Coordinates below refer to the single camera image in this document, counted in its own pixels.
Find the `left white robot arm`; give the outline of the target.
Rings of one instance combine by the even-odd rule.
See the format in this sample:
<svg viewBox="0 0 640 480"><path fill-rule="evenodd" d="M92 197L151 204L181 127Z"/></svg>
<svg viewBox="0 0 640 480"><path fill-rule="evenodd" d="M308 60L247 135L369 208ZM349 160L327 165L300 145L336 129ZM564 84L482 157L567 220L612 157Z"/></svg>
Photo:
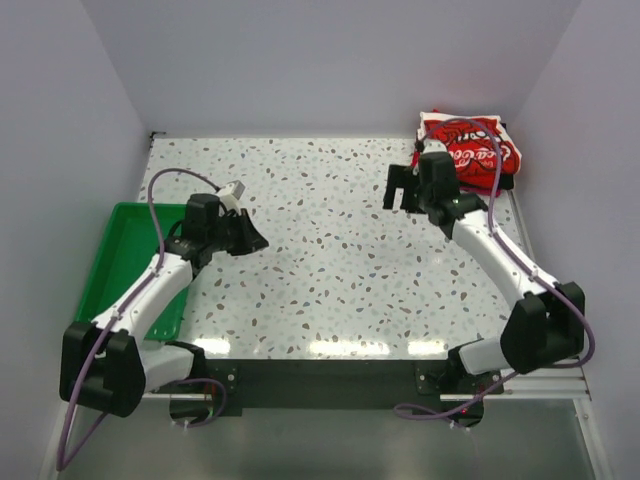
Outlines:
<svg viewBox="0 0 640 480"><path fill-rule="evenodd" d="M171 383L185 392L205 385L208 373L202 348L171 341L145 350L142 343L157 318L216 253L244 256L268 247L240 198L229 188L192 195L179 223L181 231L161 240L125 293L94 319L73 322L66 329L59 383L62 400L127 417L147 392Z"/></svg>

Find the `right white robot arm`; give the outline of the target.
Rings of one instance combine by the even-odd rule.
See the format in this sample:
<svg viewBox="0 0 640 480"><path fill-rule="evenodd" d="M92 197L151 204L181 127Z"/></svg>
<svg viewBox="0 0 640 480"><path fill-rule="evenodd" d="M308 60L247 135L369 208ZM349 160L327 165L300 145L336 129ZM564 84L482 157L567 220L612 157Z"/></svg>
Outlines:
<svg viewBox="0 0 640 480"><path fill-rule="evenodd" d="M383 207L390 210L396 192L400 207L423 214L464 249L493 281L511 313L502 332L452 349L438 383L469 392L482 374L511 369L528 374L579 355L585 346L585 294L574 282L560 283L539 269L507 236L475 193L464 193L451 156L432 152L417 166L388 168Z"/></svg>

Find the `white t shirt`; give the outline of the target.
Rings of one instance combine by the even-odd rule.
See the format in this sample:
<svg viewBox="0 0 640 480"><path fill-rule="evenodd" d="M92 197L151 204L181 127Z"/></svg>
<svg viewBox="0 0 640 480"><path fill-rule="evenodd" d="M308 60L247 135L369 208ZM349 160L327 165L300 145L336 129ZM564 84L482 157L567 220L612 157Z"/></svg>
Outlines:
<svg viewBox="0 0 640 480"><path fill-rule="evenodd" d="M441 113L438 110L421 112L419 127L416 130L416 142L424 137L441 141L454 160L461 185L491 189L497 166L496 153L491 140L481 128L470 124L467 120L443 125L443 122L451 118L455 118L455 115ZM494 137L500 132L500 122L503 121L499 115L474 115L471 119L482 124ZM512 141L518 157L517 164L513 164L517 168L516 175L521 167L521 152L508 133L506 138ZM412 166L417 164L418 157L415 147Z"/></svg>

